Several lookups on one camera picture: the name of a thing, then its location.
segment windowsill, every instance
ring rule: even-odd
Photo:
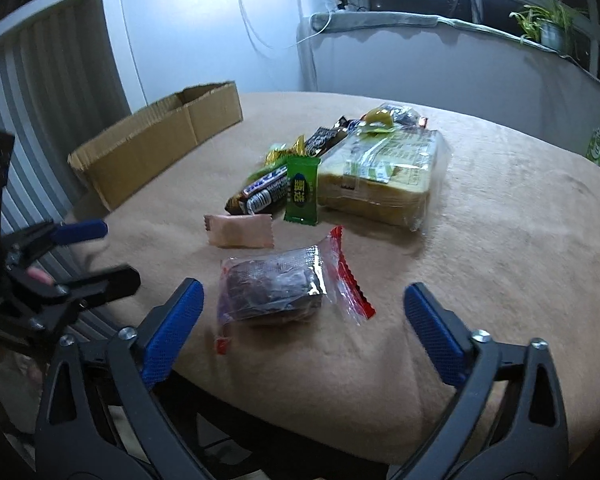
[[[325,27],[329,19],[329,15],[326,12],[314,14],[310,19],[310,27],[318,32]],[[361,12],[335,12],[331,16],[329,25],[324,29],[323,33],[338,33],[338,32],[349,32],[352,30],[362,30],[369,28],[391,28],[391,27],[437,27],[440,23],[449,25],[453,28],[466,30],[470,32],[480,32],[482,34],[489,34],[491,36],[497,36],[504,38],[505,40],[515,41],[516,43],[525,45],[536,50],[541,50],[548,54],[561,57],[580,70],[587,74],[590,78],[600,84],[600,79],[593,76],[587,70],[583,69],[571,56],[565,56],[559,52],[542,46],[539,43],[535,43],[530,40],[522,40],[521,38],[497,30],[496,28],[487,27],[485,25],[477,25],[476,23],[464,22],[463,20],[453,20],[450,18],[444,18],[443,16],[437,16],[434,14],[412,14],[410,12],[382,12],[382,11],[361,11]]]

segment cardboard box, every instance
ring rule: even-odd
[[[113,211],[197,145],[241,120],[234,82],[185,88],[104,130],[68,162]]]

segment electrical cable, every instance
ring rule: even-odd
[[[316,32],[315,34],[312,34],[310,36],[307,36],[306,38],[302,38],[302,40],[300,41],[296,41],[293,44],[287,45],[287,46],[271,46],[269,43],[267,43],[266,41],[264,41],[260,35],[257,33],[257,31],[255,30],[255,28],[253,27],[253,24],[251,23],[251,20],[249,19],[249,16],[247,15],[247,10],[244,7],[244,2],[243,0],[238,0],[238,6],[240,7],[240,15],[242,16],[242,20],[244,21],[244,24],[246,25],[248,30],[251,30],[251,32],[253,33],[254,37],[266,48],[269,48],[271,50],[286,50],[288,48],[293,48],[295,46],[298,46],[300,43],[302,43],[303,41],[306,40],[310,40],[311,38],[315,38],[316,36],[318,36],[319,34],[323,33],[327,27],[329,26],[329,24],[331,23],[331,17],[333,16],[333,11],[331,9],[329,9],[329,7],[327,6],[327,4],[324,4],[325,7],[327,8],[327,10],[329,11],[329,19],[327,20],[327,23],[325,23],[324,27],[321,28],[321,30],[319,30],[318,32]],[[313,13],[310,18],[309,18],[309,22],[311,23],[311,20],[313,19],[313,17],[318,14],[318,12]]]

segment potted plant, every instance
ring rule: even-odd
[[[510,13],[524,31],[523,39],[535,41],[564,54],[571,53],[573,11],[562,0],[546,0],[546,6],[525,5],[526,10]]]

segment green plant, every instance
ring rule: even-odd
[[[542,22],[552,22],[564,30],[568,44],[573,33],[574,10],[568,9],[562,0],[546,0],[546,6],[525,5],[522,12],[510,13],[510,18],[515,18],[524,34],[521,39],[540,42],[540,28]]]

